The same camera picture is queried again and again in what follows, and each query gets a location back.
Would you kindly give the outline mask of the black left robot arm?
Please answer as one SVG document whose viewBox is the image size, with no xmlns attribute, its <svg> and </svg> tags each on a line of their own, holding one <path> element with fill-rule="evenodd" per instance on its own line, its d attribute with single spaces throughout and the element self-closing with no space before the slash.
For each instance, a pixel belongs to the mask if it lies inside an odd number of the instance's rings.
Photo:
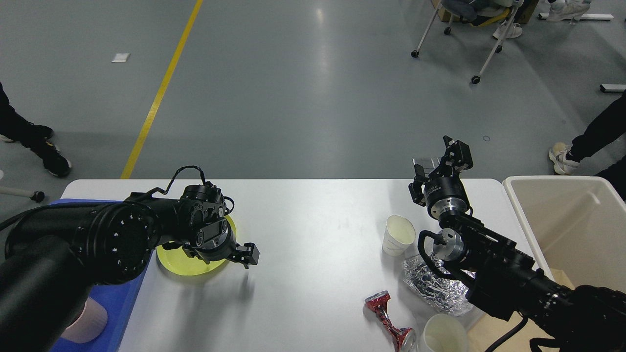
<svg viewBox="0 0 626 352">
<path fill-rule="evenodd" d="M 57 203 L 2 221 L 1 350 L 50 350 L 95 285 L 134 280 L 159 246 L 206 264 L 257 265 L 257 246 L 237 243 L 227 221 L 232 198 L 200 175 L 177 199 L 155 198 L 169 191 L 156 187 L 123 202 Z"/>
</svg>

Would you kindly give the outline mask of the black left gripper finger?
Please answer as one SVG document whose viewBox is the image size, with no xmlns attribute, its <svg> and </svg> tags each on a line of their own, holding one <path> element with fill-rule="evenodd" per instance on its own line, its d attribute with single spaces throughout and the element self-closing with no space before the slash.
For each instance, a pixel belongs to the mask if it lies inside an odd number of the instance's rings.
<svg viewBox="0 0 626 352">
<path fill-rule="evenodd" d="M 259 263 L 260 252 L 255 243 L 248 242 L 244 244 L 235 243 L 235 247 L 229 254 L 229 261 L 250 269 Z"/>
</svg>

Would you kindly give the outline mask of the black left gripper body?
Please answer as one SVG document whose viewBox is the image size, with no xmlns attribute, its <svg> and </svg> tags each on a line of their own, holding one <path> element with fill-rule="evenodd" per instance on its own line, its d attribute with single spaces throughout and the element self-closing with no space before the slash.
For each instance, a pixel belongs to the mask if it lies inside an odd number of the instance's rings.
<svg viewBox="0 0 626 352">
<path fill-rule="evenodd" d="M 218 223 L 199 230 L 195 237 L 182 245 L 183 253 L 201 264 L 219 264 L 225 260 L 239 258 L 236 249 L 236 227 L 232 218 L 225 218 Z"/>
</svg>

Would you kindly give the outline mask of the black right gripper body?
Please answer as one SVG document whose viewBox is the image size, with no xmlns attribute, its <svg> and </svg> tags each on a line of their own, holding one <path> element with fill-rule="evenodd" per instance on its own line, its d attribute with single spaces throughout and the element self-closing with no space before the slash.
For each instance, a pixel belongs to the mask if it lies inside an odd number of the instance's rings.
<svg viewBox="0 0 626 352">
<path fill-rule="evenodd" d="M 425 207 L 434 219 L 447 212 L 471 212 L 467 192 L 460 174 L 450 166 L 438 166 L 428 176 L 424 185 Z"/>
</svg>

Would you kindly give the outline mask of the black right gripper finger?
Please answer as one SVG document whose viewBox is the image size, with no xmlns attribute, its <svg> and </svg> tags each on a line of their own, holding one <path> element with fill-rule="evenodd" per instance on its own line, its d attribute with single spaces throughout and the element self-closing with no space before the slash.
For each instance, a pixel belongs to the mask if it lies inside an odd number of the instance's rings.
<svg viewBox="0 0 626 352">
<path fill-rule="evenodd" d="M 443 136 L 443 140 L 446 149 L 440 158 L 440 173 L 442 176 L 452 177 L 474 167 L 469 145 L 460 140 L 454 140 L 447 135 Z"/>
<path fill-rule="evenodd" d="M 413 164 L 414 178 L 409 184 L 409 192 L 413 203 L 420 206 L 426 206 L 424 186 L 429 183 L 430 178 L 425 173 L 424 167 L 418 163 Z"/>
</svg>

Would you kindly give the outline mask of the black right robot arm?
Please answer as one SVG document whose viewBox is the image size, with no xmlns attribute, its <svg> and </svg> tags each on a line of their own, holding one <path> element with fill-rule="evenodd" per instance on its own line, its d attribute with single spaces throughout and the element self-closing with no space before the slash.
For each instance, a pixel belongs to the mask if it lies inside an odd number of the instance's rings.
<svg viewBox="0 0 626 352">
<path fill-rule="evenodd" d="M 440 232 L 422 230 L 417 247 L 438 278 L 459 281 L 468 288 L 467 300 L 491 317 L 521 323 L 496 340 L 490 352 L 503 345 L 529 320 L 548 338 L 532 338 L 533 352 L 557 348 L 561 352 L 623 352 L 626 341 L 625 294 L 607 287 L 582 285 L 570 289 L 549 279 L 535 260 L 516 243 L 471 215 L 460 180 L 472 168 L 469 146 L 449 136 L 438 167 L 430 174 L 414 163 L 408 188 L 417 205 L 438 221 Z"/>
</svg>

